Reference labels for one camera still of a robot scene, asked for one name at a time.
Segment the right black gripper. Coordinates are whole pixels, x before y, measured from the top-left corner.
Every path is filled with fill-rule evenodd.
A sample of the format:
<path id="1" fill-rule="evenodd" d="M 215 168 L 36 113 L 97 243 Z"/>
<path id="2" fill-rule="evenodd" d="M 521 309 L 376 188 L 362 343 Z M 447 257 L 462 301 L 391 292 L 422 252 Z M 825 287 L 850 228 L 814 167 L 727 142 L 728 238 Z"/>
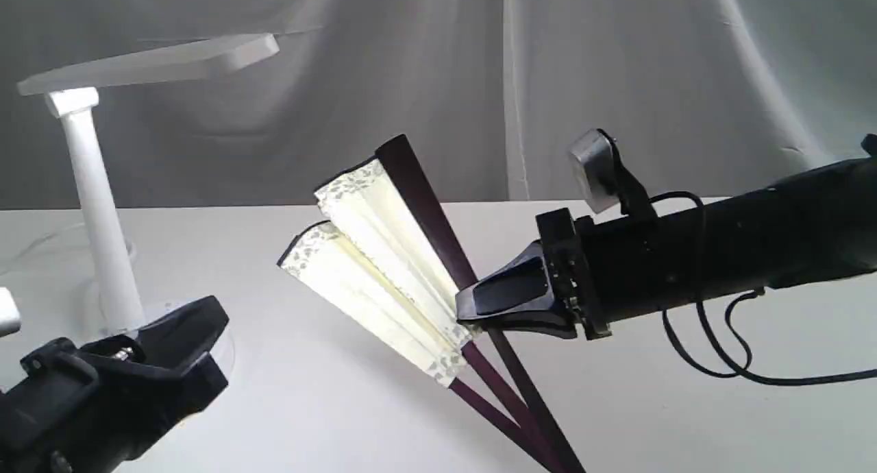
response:
<path id="1" fill-rule="evenodd" d="M 457 319 L 480 319 L 485 330 L 532 332 L 567 341 L 578 338 L 576 323 L 589 341 L 611 336 L 568 208 L 536 216 L 536 228 L 540 242 L 530 243 L 510 263 L 458 292 Z M 550 312 L 552 289 L 570 316 Z"/>

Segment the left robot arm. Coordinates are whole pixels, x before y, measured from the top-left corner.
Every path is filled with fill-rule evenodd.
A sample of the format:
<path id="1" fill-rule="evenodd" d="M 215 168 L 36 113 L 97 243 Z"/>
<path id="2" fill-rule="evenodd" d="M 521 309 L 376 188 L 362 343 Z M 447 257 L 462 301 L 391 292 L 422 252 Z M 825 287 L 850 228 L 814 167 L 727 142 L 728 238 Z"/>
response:
<path id="1" fill-rule="evenodd" d="M 133 333 L 34 349 L 2 394 L 3 472 L 112 472 L 142 457 L 227 388 L 210 352 L 228 323 L 206 296 Z"/>

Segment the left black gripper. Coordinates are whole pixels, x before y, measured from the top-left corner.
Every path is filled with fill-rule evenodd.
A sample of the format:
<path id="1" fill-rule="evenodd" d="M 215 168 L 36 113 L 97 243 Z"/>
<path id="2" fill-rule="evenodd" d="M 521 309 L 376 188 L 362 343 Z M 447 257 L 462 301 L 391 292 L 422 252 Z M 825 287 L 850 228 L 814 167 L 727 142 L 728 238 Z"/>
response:
<path id="1" fill-rule="evenodd" d="M 22 460 L 134 460 L 227 386 L 211 351 L 230 318 L 216 296 L 78 347 L 66 337 L 20 361 Z"/>

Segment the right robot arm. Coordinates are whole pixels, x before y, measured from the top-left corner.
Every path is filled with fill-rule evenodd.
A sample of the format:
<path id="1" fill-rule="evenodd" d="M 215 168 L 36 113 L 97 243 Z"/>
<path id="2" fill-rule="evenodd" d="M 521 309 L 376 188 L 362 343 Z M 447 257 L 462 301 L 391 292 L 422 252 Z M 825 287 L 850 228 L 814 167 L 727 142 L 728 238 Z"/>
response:
<path id="1" fill-rule="evenodd" d="M 875 135 L 863 158 L 767 188 L 658 216 L 614 145 L 601 181 L 622 216 L 596 223 L 567 208 L 536 217 L 539 237 L 456 295 L 458 322 L 587 339 L 610 325 L 752 289 L 842 280 L 875 271 Z"/>

